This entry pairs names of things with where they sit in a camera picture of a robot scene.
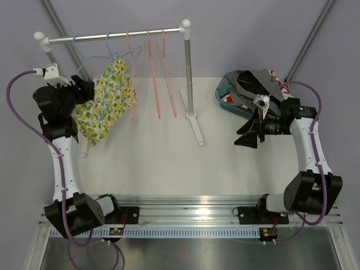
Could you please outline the lemon print garment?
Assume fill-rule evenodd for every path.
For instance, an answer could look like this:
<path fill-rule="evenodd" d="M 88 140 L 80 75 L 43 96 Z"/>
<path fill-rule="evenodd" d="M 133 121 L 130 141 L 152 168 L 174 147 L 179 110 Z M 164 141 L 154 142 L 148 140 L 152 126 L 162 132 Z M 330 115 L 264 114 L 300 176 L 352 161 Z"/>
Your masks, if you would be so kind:
<path fill-rule="evenodd" d="M 115 122 L 137 101 L 132 77 L 124 59 L 113 61 L 97 79 L 94 99 L 80 105 L 74 120 L 80 133 L 95 146 Z"/>

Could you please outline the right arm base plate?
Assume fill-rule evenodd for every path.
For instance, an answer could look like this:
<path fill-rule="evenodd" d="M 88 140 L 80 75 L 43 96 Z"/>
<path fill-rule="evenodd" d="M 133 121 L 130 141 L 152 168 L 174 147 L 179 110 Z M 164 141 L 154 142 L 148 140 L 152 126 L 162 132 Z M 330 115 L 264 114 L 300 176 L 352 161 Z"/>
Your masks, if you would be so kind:
<path fill-rule="evenodd" d="M 289 224 L 289 218 L 280 213 L 268 210 L 259 210 L 257 207 L 242 206 L 237 208 L 238 219 L 241 225 L 274 225 Z"/>

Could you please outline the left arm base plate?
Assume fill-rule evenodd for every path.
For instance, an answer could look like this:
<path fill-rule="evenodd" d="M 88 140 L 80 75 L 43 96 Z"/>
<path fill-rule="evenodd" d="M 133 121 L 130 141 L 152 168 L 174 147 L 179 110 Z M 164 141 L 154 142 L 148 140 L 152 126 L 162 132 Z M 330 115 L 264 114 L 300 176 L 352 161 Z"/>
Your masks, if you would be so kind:
<path fill-rule="evenodd" d="M 137 206 L 121 206 L 105 216 L 105 224 L 138 224 L 140 209 Z"/>

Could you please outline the pink hanger of dotted skirt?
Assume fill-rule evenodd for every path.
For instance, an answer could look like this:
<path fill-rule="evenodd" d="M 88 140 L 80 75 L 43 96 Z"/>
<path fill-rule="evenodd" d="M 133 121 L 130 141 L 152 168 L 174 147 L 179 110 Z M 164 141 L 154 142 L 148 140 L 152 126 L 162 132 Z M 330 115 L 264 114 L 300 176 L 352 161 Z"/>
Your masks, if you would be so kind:
<path fill-rule="evenodd" d="M 130 97 L 131 97 L 131 105 L 130 105 L 130 119 L 131 121 L 135 121 L 136 118 L 136 103 L 137 103 L 137 94 L 135 91 L 135 80 L 134 80 L 134 76 L 135 76 L 135 72 L 136 72 L 136 62 L 139 58 L 139 56 L 141 55 L 142 51 L 143 51 L 143 47 L 137 47 L 134 50 L 132 50 L 131 47 L 131 43 L 130 43 L 130 35 L 129 35 L 129 30 L 127 30 L 126 32 L 126 39 L 127 39 L 127 45 L 129 48 L 129 53 L 132 59 L 132 69 L 131 69 L 131 80 L 132 80 L 132 84 L 131 84 L 131 89 L 130 89 Z"/>

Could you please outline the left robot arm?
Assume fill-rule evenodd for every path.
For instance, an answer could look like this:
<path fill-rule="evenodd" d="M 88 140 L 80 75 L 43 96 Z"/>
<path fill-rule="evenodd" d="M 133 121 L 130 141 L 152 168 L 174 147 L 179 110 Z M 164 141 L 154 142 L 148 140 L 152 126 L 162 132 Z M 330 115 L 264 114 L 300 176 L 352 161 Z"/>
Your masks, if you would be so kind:
<path fill-rule="evenodd" d="M 84 192 L 81 183 L 78 127 L 73 111 L 94 99 L 94 87 L 94 82 L 73 75 L 70 82 L 56 78 L 53 84 L 47 83 L 33 93 L 40 109 L 40 136 L 51 151 L 55 174 L 53 202 L 44 212 L 55 229 L 69 240 L 106 222 L 116 223 L 122 217 L 114 195 L 106 193 L 94 199 Z"/>

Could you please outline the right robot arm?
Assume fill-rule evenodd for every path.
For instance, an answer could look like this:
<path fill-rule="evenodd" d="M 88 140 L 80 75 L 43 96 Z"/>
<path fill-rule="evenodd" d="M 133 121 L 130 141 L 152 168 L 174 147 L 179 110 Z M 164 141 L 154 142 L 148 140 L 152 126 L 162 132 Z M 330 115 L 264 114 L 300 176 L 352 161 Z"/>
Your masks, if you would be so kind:
<path fill-rule="evenodd" d="M 318 215 L 317 225 L 328 215 L 342 187 L 343 180 L 334 175 L 322 151 L 315 108 L 302 106 L 298 98 L 281 102 L 281 113 L 274 118 L 253 116 L 237 131 L 236 146 L 252 149 L 264 142 L 266 135 L 291 135 L 298 159 L 298 174 L 283 193 L 262 195 L 256 206 L 239 206 L 240 224 L 287 224 L 285 213 Z"/>

